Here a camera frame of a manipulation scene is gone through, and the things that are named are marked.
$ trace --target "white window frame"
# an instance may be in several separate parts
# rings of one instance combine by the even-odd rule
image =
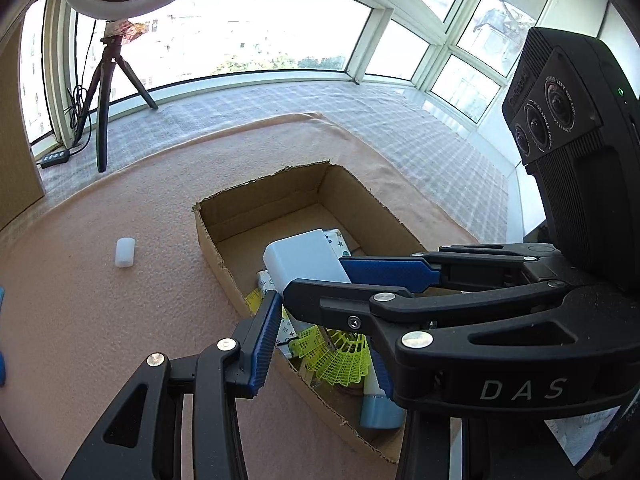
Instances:
[[[356,1],[370,7],[372,11],[366,20],[343,73],[305,70],[235,73],[212,76],[208,79],[176,82],[169,87],[153,90],[151,92],[152,96],[158,104],[162,104],[162,102],[194,93],[276,81],[351,80],[356,84],[368,82],[387,83],[395,86],[416,87],[424,92],[427,100],[441,108],[467,130],[477,130],[478,125],[494,105],[495,98],[476,123],[450,103],[434,94],[431,89],[451,55],[459,57],[471,67],[496,82],[500,87],[497,95],[500,95],[500,92],[508,85],[513,76],[517,63],[514,63],[514,67],[507,76],[503,76],[457,46],[457,42],[464,33],[480,0],[454,0],[444,22],[441,22],[422,0]],[[539,23],[543,22],[551,1],[547,0],[538,20]],[[367,65],[391,19],[430,44],[409,81],[366,75]],[[47,53],[45,58],[46,90],[50,100],[49,109],[56,138],[66,147],[70,147],[73,142],[73,132],[68,126],[68,119],[64,115],[64,109],[67,106],[66,88],[75,86],[76,76],[72,71],[76,56],[74,52],[75,22],[75,11],[69,7],[65,0],[47,0],[44,36],[44,45]],[[110,118],[132,113],[142,107],[142,98],[138,95],[116,101],[110,107]]]

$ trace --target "small white plastic cap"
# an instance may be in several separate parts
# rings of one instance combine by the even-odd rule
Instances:
[[[133,238],[121,238],[116,244],[116,267],[130,267],[133,265],[133,251],[136,241]]]

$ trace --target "grey and white checkered fabric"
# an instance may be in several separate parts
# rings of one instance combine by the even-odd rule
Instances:
[[[68,164],[42,170],[45,198],[0,232],[0,246],[73,193],[144,156],[216,130],[294,112],[324,114],[381,153],[482,243],[504,241],[507,179],[447,126],[387,86],[297,82],[209,92],[111,122],[107,172],[101,175],[95,168],[94,139]]]

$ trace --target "open cardboard box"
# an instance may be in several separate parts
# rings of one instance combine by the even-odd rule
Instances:
[[[354,255],[403,256],[425,249],[349,171],[329,162],[285,168],[210,196],[194,206],[198,241],[229,300],[251,316],[244,298],[257,286],[268,244],[313,229],[338,228]],[[362,398],[311,381],[275,351],[273,364],[320,418],[354,450],[396,463],[402,431],[359,427]]]

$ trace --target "metal screw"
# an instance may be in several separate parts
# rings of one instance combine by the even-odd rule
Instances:
[[[218,350],[222,350],[223,352],[228,352],[229,350],[233,350],[236,347],[236,340],[231,339],[230,337],[225,337],[218,341],[216,345]]]
[[[429,332],[416,330],[402,336],[402,344],[408,348],[425,348],[433,343],[433,336]]]
[[[350,328],[357,330],[360,328],[362,323],[358,316],[349,316],[349,319],[347,319],[347,325],[349,325]]]
[[[157,352],[146,358],[146,364],[149,366],[159,366],[162,363],[164,363],[164,356]]]
[[[396,295],[392,292],[379,292],[373,297],[373,299],[376,301],[391,301],[395,298]]]

